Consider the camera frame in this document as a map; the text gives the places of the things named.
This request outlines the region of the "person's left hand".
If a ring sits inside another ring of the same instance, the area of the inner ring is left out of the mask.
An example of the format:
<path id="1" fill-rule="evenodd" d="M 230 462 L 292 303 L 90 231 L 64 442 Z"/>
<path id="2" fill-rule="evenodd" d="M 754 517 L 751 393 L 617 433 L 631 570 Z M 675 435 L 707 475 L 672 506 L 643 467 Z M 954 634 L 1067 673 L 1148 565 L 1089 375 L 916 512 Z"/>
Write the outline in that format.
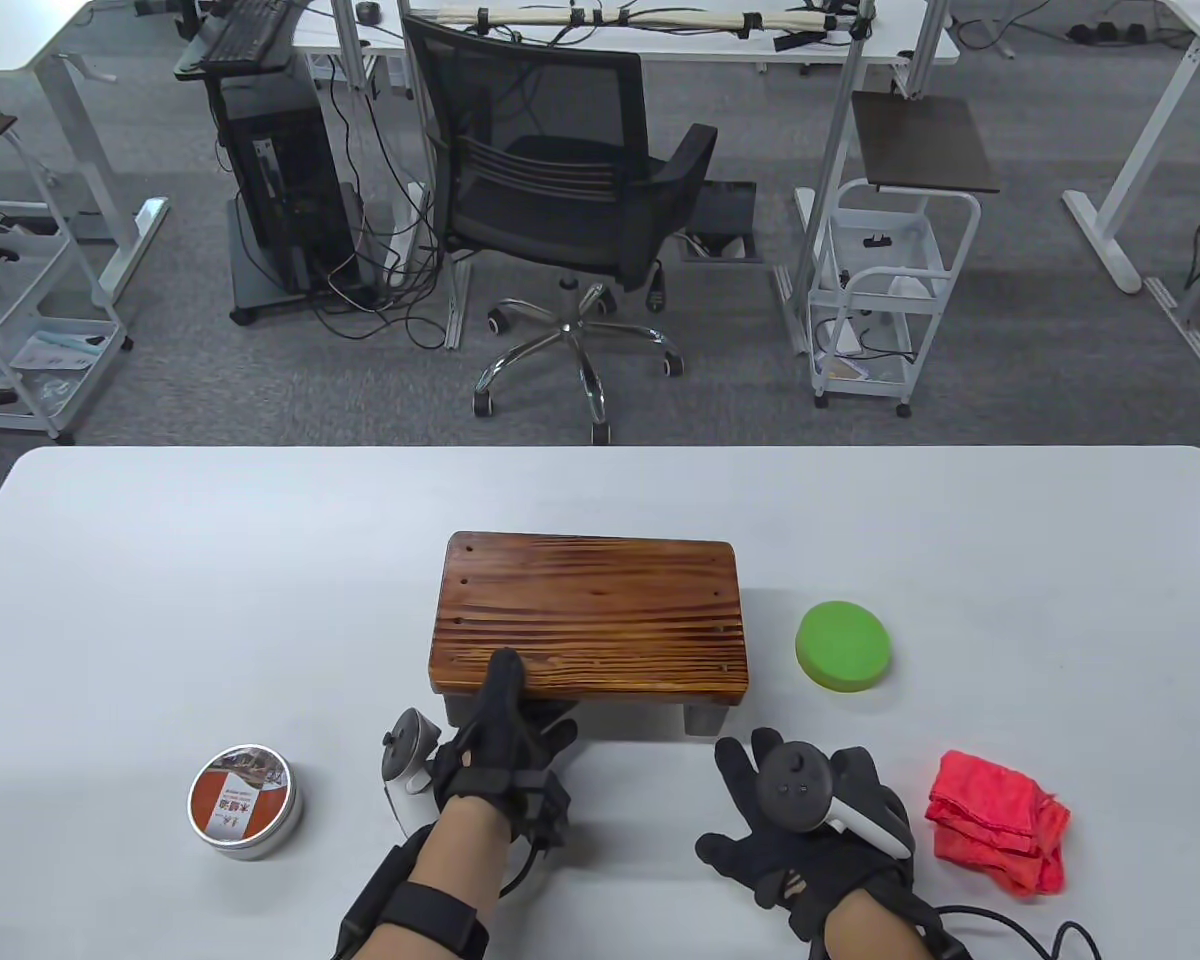
<path id="1" fill-rule="evenodd" d="M 553 763 L 580 728 L 568 701 L 526 701 L 526 682 L 518 652 L 492 654 L 469 716 L 436 752 L 434 796 L 440 809 L 460 797 L 485 800 L 510 835 L 550 850 L 563 844 L 571 805 Z"/>

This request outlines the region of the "person's right hand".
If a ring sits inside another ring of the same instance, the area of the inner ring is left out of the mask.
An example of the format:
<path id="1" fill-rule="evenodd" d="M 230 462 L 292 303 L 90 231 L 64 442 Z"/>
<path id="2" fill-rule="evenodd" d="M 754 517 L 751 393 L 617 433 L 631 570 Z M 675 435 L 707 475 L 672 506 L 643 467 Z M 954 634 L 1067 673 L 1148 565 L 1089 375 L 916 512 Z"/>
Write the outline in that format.
<path id="1" fill-rule="evenodd" d="M 851 893 L 912 890 L 914 864 L 884 854 L 848 830 L 823 826 L 796 833 L 776 824 L 760 808 L 757 770 L 782 742 L 782 733 L 769 727 L 751 732 L 748 750 L 733 737 L 716 740 L 716 768 L 750 832 L 742 838 L 704 833 L 695 852 L 720 876 L 752 890 L 760 908 L 787 910 L 798 940 L 818 943 L 832 910 Z"/>

